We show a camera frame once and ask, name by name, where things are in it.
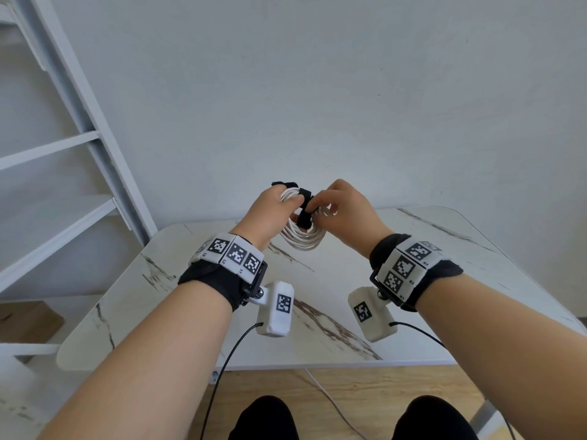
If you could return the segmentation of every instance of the person's right hand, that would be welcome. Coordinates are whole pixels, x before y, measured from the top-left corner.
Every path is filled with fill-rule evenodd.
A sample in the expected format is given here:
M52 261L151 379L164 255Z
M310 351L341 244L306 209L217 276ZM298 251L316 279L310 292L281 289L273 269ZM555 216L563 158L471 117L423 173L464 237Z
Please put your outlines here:
M313 212L318 207L329 205L332 215L318 214L312 217L312 222L367 259L379 241L393 234L379 219L367 198L342 179L334 181L328 189L314 196L306 211Z

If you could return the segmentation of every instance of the brown box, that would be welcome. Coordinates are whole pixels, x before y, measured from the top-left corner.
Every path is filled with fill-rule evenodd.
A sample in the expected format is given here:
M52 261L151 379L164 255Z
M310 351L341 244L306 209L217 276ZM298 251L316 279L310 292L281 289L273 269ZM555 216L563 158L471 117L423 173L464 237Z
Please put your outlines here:
M43 301L0 304L0 343L46 343L65 320ZM17 358L27 363L33 355Z

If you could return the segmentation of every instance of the person's left hand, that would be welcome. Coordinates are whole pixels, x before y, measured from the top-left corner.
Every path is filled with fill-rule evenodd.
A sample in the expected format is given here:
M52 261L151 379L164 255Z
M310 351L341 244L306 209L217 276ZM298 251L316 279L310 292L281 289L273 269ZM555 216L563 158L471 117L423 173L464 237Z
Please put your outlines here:
M290 215L304 203L302 195L282 202L284 191L285 185L274 185L263 191L230 233L244 237L261 251L265 250L271 238L288 223Z

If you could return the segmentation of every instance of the black cable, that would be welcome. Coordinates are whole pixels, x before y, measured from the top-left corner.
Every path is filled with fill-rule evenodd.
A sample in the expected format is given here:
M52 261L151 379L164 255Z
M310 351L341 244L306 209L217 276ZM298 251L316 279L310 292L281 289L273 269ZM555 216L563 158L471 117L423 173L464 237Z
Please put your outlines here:
M260 327L262 325L263 325L263 323L257 323L255 325L250 326L246 330L246 332L243 333L242 336L238 339L237 343L234 345L234 347L230 351L230 354L228 354L228 357L227 357L226 361L224 362L224 365L222 366L220 373L218 374L218 379L216 380L216 384L214 385L214 390L212 391L212 397L210 397L210 403L208 403L208 410L206 411L206 417L204 417L204 425L202 426L202 433L200 434L200 440L202 440L204 438L204 431L206 430L206 423L208 423L208 416L210 415L210 409L212 409L212 401L214 401L214 396L216 395L216 390L218 389L218 383L220 383L220 378L222 378L222 374L224 374L224 370L226 369L226 366L227 366L228 362L230 361L230 357L232 356L232 354L234 354L234 351L237 349L237 347L241 343L242 339L244 337L246 337L247 333L249 333L254 328Z
M428 332L422 330L420 327L416 327L415 325L411 325L408 323L402 323L400 321L394 321L392 323L389 323L389 327L392 327L394 325L407 325L407 327L411 327L412 329L416 329L418 332L423 333L424 335L426 335L428 338L430 338L431 340L435 340L437 343L439 343L439 345L441 345L442 347L444 347L446 349L446 346L444 346L444 344L442 344L442 342L440 340L438 340L437 338L433 337L432 335L430 335ZM504 421L505 424L507 425L508 429L510 430L510 435L512 436L512 440L516 440L515 435L514 435L514 430L512 429L512 427L510 426L510 422L508 422L505 417L504 417Z
M407 325L407 327L411 327L412 329L416 329L418 332L423 333L424 335L426 335L431 340L435 340L437 343L439 343L439 345L441 345L442 347L444 347L446 349L446 347L444 346L444 344L442 344L440 342L440 340L438 340L437 338L434 338L432 335L430 335L428 332L422 330L420 327L416 327L415 325L411 325L411 324L408 324L408 323L400 323L399 321L394 321L392 323L389 323L389 326L390 327L392 327L394 325Z

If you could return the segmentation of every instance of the marble tabletop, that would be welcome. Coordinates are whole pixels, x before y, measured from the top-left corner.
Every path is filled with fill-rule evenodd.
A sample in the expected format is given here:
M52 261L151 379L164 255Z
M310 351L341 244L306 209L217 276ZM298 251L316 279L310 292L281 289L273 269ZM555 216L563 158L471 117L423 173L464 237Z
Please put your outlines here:
M441 247L466 273L577 332L584 326L458 212L445 207L379 210L395 232L409 233ZM187 261L209 236L229 231L237 221L175 224L160 232L133 260L62 344L57 364L64 370L93 370L168 295ZM371 285L369 262L327 235L314 251L296 251L276 236L265 251L264 283L281 280L295 289L290 334L269 338L250 333L228 370L453 364L452 356L421 333L399 327L396 334L367 342L347 304L347 296ZM416 313L389 306L396 321L432 332ZM216 363L257 320L257 306L234 313Z

